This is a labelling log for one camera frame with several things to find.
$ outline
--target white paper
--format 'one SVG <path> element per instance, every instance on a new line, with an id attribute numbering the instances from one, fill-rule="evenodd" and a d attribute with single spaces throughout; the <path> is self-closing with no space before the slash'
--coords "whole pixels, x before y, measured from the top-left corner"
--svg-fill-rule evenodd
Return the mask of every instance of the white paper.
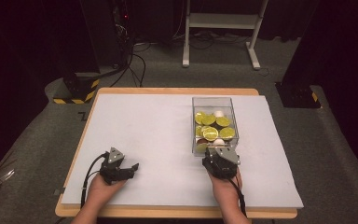
<path id="1" fill-rule="evenodd" d="M 140 165 L 111 204 L 216 206 L 202 157 L 191 152 L 193 96 L 100 94 L 62 203 L 80 203 L 91 163 L 115 147 L 126 156 L 121 168 Z M 246 206 L 302 208 L 265 97 L 228 97 L 240 135 L 236 150 Z M 102 161 L 95 163 L 94 171 Z"/>

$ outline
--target black sensor device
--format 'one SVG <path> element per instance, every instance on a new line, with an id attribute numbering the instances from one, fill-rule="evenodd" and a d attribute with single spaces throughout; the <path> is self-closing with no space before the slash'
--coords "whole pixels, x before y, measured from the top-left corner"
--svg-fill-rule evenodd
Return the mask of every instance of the black sensor device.
<path id="1" fill-rule="evenodd" d="M 207 147 L 202 165 L 219 179 L 231 179 L 237 174 L 240 156 L 230 147 Z"/>
<path id="2" fill-rule="evenodd" d="M 108 185 L 111 185 L 115 181 L 131 179 L 135 175 L 139 163 L 136 163 L 131 168 L 121 169 L 120 165 L 123 160 L 123 153 L 111 147 L 109 156 L 105 157 L 100 169 L 100 175 Z"/>

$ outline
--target citrus slice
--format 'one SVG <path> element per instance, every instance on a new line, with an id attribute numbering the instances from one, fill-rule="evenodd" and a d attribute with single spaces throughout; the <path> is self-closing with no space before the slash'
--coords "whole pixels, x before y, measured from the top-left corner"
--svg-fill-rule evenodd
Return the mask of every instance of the citrus slice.
<path id="1" fill-rule="evenodd" d="M 204 136 L 204 138 L 208 141 L 214 141 L 217 136 L 219 135 L 219 132 L 217 131 L 217 129 L 213 128 L 213 127 L 209 127 L 206 128 L 202 135 Z"/>
<path id="2" fill-rule="evenodd" d="M 201 134 L 203 134 L 203 131 L 205 131 L 205 129 L 207 128 L 211 128 L 211 126 L 202 126 L 201 127 Z"/>
<path id="3" fill-rule="evenodd" d="M 194 120 L 196 121 L 196 123 L 198 124 L 202 124 L 202 119 L 205 117 L 205 113 L 202 111 L 199 111 L 196 113 L 196 115 L 194 116 Z"/>
<path id="4" fill-rule="evenodd" d="M 235 130 L 233 128 L 224 128 L 220 131 L 220 137 L 223 140 L 230 140 L 235 136 Z"/>
<path id="5" fill-rule="evenodd" d="M 197 137 L 201 137 L 201 135 L 202 135 L 201 129 L 202 129 L 202 126 L 200 126 L 200 125 L 196 126 L 196 136 Z"/>
<path id="6" fill-rule="evenodd" d="M 216 123 L 220 127 L 226 128 L 231 123 L 231 121 L 226 117 L 219 117 L 219 118 L 216 118 Z"/>
<path id="7" fill-rule="evenodd" d="M 214 115 L 205 115 L 202 118 L 202 124 L 203 125 L 211 125 L 216 121 L 216 117 Z"/>
<path id="8" fill-rule="evenodd" d="M 196 151 L 205 152 L 208 147 L 208 141 L 205 138 L 201 138 L 197 141 Z"/>

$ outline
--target white metal frame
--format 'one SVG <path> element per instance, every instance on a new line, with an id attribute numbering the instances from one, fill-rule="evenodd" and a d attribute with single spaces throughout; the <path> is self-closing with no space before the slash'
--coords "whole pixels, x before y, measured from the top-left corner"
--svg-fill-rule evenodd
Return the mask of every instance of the white metal frame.
<path id="1" fill-rule="evenodd" d="M 227 28 L 227 29 L 248 29 L 254 30 L 250 42 L 246 42 L 246 49 L 252 61 L 254 70 L 260 69 L 260 63 L 255 55 L 255 41 L 260 30 L 261 22 L 264 18 L 267 3 L 269 0 L 263 0 L 260 11 L 256 15 L 238 15 L 238 14 L 210 14 L 210 13 L 191 13 L 190 0 L 187 0 L 186 9 L 186 33 L 183 51 L 183 67 L 190 66 L 190 47 L 189 33 L 190 27 L 204 28 Z"/>

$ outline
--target clear plastic container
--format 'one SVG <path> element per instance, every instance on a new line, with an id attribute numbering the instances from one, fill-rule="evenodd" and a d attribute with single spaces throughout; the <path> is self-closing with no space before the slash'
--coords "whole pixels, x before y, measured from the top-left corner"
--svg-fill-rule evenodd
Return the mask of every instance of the clear plastic container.
<path id="1" fill-rule="evenodd" d="M 204 157 L 207 147 L 231 147 L 239 142 L 230 97 L 193 97 L 192 152 Z"/>

